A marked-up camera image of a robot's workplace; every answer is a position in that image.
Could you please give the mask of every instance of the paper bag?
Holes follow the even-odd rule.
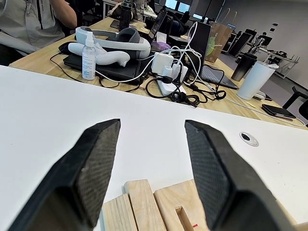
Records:
[[[232,29],[219,24],[212,23],[211,35],[208,41],[205,60],[214,63],[226,45]]]

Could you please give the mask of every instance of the power strip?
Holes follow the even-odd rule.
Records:
[[[173,83],[164,83],[163,81],[157,81],[160,91],[163,95],[169,95],[170,93],[174,92],[177,88]],[[180,92],[184,92],[186,94],[185,89],[183,86],[180,86]]]

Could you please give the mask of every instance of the black phone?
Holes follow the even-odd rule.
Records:
[[[290,113],[288,110],[284,108],[262,104],[262,109],[270,116],[276,116],[286,119],[296,119],[296,116],[294,116],[292,113]]]

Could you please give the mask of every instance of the white tumbler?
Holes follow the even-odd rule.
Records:
[[[278,67],[276,64],[269,65],[257,61],[246,76],[244,83],[237,92],[237,96],[244,100],[251,100]]]

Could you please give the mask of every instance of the gray shirt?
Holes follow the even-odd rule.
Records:
[[[0,44],[21,53],[64,38],[49,0],[0,0],[0,30]]]

